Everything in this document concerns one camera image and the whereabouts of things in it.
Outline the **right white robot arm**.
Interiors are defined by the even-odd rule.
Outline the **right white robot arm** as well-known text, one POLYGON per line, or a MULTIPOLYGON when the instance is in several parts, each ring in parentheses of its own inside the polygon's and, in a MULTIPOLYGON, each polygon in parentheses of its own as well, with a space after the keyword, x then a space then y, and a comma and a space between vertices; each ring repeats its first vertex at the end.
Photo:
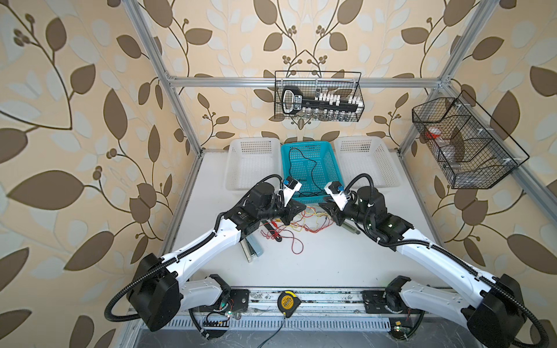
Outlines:
POLYGON ((548 332, 525 306, 514 278, 475 268, 434 243, 412 224, 389 213, 384 196, 372 186, 351 191, 333 181, 325 185, 324 191, 328 198, 320 206, 337 225, 352 220, 379 246, 412 259, 450 287, 431 288, 399 275, 385 289, 391 311, 407 307, 458 323, 484 347, 525 347, 517 335, 530 321, 539 335, 532 347, 549 346, 548 332))

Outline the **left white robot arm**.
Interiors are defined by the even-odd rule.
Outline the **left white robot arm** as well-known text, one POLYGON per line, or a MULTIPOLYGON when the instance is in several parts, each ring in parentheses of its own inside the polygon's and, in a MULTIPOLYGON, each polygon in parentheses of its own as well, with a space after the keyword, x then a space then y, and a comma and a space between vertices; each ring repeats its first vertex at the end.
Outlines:
POLYGON ((226 292, 226 283, 214 275, 201 281, 192 281, 191 276, 215 256, 245 240, 263 221, 279 219, 289 225, 306 209, 293 198, 301 187, 299 181, 289 177, 276 190, 264 178, 230 210, 219 213, 207 233, 160 258, 147 255, 133 281, 108 302, 105 319, 114 323, 141 319, 149 330, 158 331, 180 310, 216 304, 226 292))

